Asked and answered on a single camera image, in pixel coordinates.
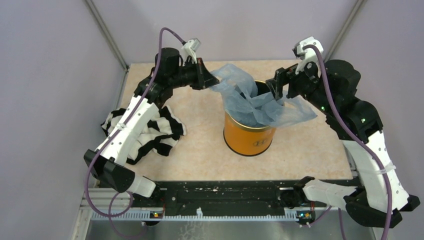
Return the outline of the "translucent blue plastic trash bag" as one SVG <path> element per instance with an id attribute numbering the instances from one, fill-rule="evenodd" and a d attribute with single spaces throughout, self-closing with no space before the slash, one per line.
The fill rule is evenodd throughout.
<path id="1" fill-rule="evenodd" d="M 211 74 L 220 83 L 210 89 L 221 94 L 224 111 L 244 126 L 289 127 L 317 117 L 299 96 L 276 100 L 267 86 L 264 93 L 260 93 L 254 78 L 234 64 L 225 64 Z"/>

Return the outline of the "orange gold-rimmed trash bin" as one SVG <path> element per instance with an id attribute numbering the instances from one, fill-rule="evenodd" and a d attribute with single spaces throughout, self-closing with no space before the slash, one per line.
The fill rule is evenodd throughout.
<path id="1" fill-rule="evenodd" d="M 272 144 L 276 128 L 263 107 L 272 103 L 272 94 L 264 81 L 256 80 L 248 94 L 236 88 L 235 96 L 224 100 L 223 139 L 234 153 L 253 157 Z"/>

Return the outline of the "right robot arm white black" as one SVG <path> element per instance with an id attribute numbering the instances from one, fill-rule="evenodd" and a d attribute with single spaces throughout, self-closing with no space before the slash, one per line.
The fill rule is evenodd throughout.
<path id="1" fill-rule="evenodd" d="M 376 107 L 356 97 L 361 74 L 345 60 L 329 60 L 324 66 L 332 99 L 346 128 L 331 110 L 317 65 L 299 73 L 296 65 L 279 68 L 265 83 L 277 99 L 302 97 L 325 115 L 353 160 L 361 184 L 339 185 L 306 176 L 294 186 L 293 200 L 299 206 L 321 202 L 340 208 L 365 227 L 394 228 L 402 221 L 402 212 L 416 209 L 420 199 L 409 194 L 397 177 Z"/>

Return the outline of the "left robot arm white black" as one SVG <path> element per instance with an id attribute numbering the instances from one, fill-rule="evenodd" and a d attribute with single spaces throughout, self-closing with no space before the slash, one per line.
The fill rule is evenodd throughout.
<path id="1" fill-rule="evenodd" d="M 111 133 L 96 150 L 88 149 L 83 157 L 90 175 L 119 193 L 140 195 L 149 207 L 160 202 L 161 194 L 156 190 L 156 183 L 125 167 L 136 139 L 172 97 L 174 89 L 189 86 L 204 90 L 219 82 L 207 70 L 202 58 L 196 56 L 194 47 L 186 45 L 182 50 L 186 59 L 176 48 L 161 49 L 155 56 L 156 64 L 150 75 L 138 83 L 128 107 Z"/>

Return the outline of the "black white striped cloth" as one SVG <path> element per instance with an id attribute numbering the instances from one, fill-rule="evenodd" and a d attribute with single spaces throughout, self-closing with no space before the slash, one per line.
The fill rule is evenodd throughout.
<path id="1" fill-rule="evenodd" d="M 135 165 L 144 156 L 154 152 L 167 157 L 182 136 L 187 134 L 186 126 L 166 105 L 148 121 L 140 133 L 134 133 L 134 143 L 127 155 L 126 163 Z"/>

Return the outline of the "right aluminium corner post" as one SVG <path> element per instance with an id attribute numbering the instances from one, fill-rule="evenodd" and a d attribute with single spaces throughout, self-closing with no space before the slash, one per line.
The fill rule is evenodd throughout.
<path id="1" fill-rule="evenodd" d="M 363 8 L 363 6 L 366 4 L 367 0 L 356 0 L 355 4 L 353 5 L 350 13 L 348 14 L 346 20 L 344 21 L 341 29 L 336 35 L 336 38 L 334 39 L 333 43 L 331 44 L 329 50 L 326 53 L 326 56 L 324 58 L 325 61 L 329 61 L 336 53 L 336 51 L 339 49 L 340 45 L 342 44 L 346 34 L 351 28 L 352 23 L 357 18 L 359 12 Z"/>

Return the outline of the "aluminium corner post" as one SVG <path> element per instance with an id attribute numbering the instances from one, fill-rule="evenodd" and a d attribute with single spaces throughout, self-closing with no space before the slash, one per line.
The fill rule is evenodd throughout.
<path id="1" fill-rule="evenodd" d="M 329 50 L 326 53 L 326 56 L 324 58 L 325 61 L 329 61 L 336 53 L 336 51 L 339 49 L 340 45 L 342 44 L 346 34 L 351 28 L 352 23 L 357 18 L 359 12 L 363 8 L 363 6 L 366 4 L 367 0 L 356 0 L 355 4 L 353 5 L 350 13 L 348 14 L 346 20 L 344 21 L 341 29 L 336 35 L 336 38 L 334 39 L 333 43 L 331 44 Z"/>
<path id="2" fill-rule="evenodd" d="M 93 0 L 83 0 L 83 2 L 85 3 L 88 11 L 92 15 L 93 20 L 94 20 L 95 24 L 97 25 L 101 35 L 105 39 L 110 51 L 112 52 L 112 54 L 114 55 L 114 57 L 118 61 L 119 65 L 124 70 L 124 72 L 127 72 L 128 69 L 129 69 L 129 65 L 125 61 L 123 54 L 121 53 L 115 39 L 113 38 L 111 32 L 109 31 L 109 28 L 108 28 L 106 22 L 104 21 L 104 19 L 102 18 L 101 13 L 99 12 L 94 1 Z"/>

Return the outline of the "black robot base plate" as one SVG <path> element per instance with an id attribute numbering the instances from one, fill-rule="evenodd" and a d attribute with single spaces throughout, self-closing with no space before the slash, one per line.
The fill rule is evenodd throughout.
<path id="1" fill-rule="evenodd" d="M 282 216 L 298 180 L 160 181 L 152 198 L 134 195 L 132 207 L 159 208 L 166 216 Z"/>

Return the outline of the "left aluminium corner post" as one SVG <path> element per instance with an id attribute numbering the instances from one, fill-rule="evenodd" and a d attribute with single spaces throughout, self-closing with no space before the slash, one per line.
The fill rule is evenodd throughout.
<path id="1" fill-rule="evenodd" d="M 124 72 L 127 72 L 128 69 L 129 69 L 129 65 L 125 61 L 123 54 L 121 53 L 115 39 L 113 38 L 111 32 L 109 31 L 109 28 L 108 28 L 106 22 L 104 21 L 104 19 L 102 18 L 101 13 L 99 12 L 94 1 L 93 0 L 83 0 L 83 2 L 85 3 L 88 11 L 92 15 L 93 20 L 94 20 L 95 24 L 97 25 L 101 35 L 105 39 L 110 51 L 112 52 L 112 54 L 114 55 L 114 57 L 118 61 L 119 65 L 124 70 Z"/>

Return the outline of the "aluminium frame rail front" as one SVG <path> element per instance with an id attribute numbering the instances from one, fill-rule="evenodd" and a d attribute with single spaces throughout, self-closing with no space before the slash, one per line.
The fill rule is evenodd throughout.
<path id="1" fill-rule="evenodd" d="M 130 204 L 130 195 L 128 193 L 119 193 L 112 188 L 89 188 L 88 195 L 93 205 L 104 213 L 108 211 L 112 198 L 115 195 L 116 197 L 112 201 L 111 210 L 120 210 L 122 212 Z"/>

